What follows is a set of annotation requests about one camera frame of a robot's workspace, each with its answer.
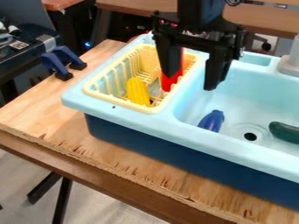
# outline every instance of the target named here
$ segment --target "desk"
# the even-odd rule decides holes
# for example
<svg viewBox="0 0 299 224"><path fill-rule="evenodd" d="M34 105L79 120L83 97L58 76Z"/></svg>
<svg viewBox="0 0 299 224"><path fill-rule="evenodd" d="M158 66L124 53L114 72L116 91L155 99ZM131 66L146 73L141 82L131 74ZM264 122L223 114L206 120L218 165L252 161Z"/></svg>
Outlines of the desk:
<svg viewBox="0 0 299 224"><path fill-rule="evenodd" d="M299 5L296 0L265 0L282 4ZM96 0L98 8L148 17L154 10L177 11L176 0ZM263 33L282 38L293 38L299 32L299 10L241 4L226 6L224 18L242 24L252 33Z"/></svg>
<svg viewBox="0 0 299 224"><path fill-rule="evenodd" d="M0 148L171 223L299 223L299 213L88 134L60 95L124 45L105 40L73 79L51 76L1 108Z"/></svg>
<svg viewBox="0 0 299 224"><path fill-rule="evenodd" d="M61 11L66 8L79 4L84 0L42 0L45 8L48 11Z"/></svg>

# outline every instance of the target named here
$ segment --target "red object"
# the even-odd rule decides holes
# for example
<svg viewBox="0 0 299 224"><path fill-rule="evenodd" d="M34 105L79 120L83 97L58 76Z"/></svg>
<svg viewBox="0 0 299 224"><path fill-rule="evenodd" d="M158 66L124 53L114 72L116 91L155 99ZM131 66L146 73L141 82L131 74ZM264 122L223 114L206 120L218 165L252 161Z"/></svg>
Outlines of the red object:
<svg viewBox="0 0 299 224"><path fill-rule="evenodd" d="M166 92L170 92L171 85L173 83L177 83L177 78L179 76L181 76L182 74L183 74L182 73L182 67L176 73L174 73L170 78L162 73L162 76L161 76L161 78L162 78L161 79L162 90L164 90Z"/></svg>
<svg viewBox="0 0 299 224"><path fill-rule="evenodd" d="M166 92L170 92L171 90L171 85L177 83L177 79L179 76L183 75L183 54L184 54L184 49L181 47L181 65L180 68L171 76L167 77L164 73L161 74L161 86L162 90Z"/></svg>

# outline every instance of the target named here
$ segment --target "gray floor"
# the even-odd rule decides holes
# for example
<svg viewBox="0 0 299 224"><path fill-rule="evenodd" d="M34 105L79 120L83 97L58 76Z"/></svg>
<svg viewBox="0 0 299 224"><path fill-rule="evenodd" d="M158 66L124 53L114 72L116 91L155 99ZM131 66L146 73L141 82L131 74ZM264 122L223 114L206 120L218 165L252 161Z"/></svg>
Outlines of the gray floor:
<svg viewBox="0 0 299 224"><path fill-rule="evenodd" d="M60 182L36 205L26 194L49 171L0 150L0 224L50 224ZM149 214L77 183L73 184L65 224L166 224Z"/></svg>

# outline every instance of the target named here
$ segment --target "yellow corn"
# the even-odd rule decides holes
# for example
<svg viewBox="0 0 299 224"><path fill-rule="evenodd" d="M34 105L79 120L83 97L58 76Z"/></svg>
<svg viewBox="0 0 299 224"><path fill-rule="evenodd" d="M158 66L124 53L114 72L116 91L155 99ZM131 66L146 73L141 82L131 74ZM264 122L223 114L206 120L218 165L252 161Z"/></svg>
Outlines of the yellow corn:
<svg viewBox="0 0 299 224"><path fill-rule="evenodd" d="M134 103L150 106L148 90L145 84L136 77L132 77L127 81L127 97Z"/></svg>

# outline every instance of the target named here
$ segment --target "light blue sink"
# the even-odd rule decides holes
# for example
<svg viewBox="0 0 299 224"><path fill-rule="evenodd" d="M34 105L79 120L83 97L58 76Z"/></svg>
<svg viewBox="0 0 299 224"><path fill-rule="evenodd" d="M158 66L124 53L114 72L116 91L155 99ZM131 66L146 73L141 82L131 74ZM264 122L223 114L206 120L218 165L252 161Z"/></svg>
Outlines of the light blue sink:
<svg viewBox="0 0 299 224"><path fill-rule="evenodd" d="M200 54L204 59L193 68L189 76L181 80L182 85L170 102L152 115L115 106L82 92L82 85L88 79L140 43L153 44L153 41L150 35L142 35L126 45L68 89L62 95L63 104L82 111L87 114L87 118L100 118L99 121L118 124L138 131L136 133L142 132L184 146L182 149L185 153L192 150L204 152L299 183L299 145L283 142L268 130L271 122L299 127L299 79L277 71L279 58L245 52L240 61L234 61L226 80L216 90L207 92L203 90L203 81L204 59L208 55L187 50ZM219 134L197 127L198 122L214 109L223 111L226 118ZM87 119L87 123L90 129L94 129L92 120ZM101 138L94 131L91 133ZM255 135L256 140L247 140L246 133ZM114 141L112 137L104 138Z"/></svg>

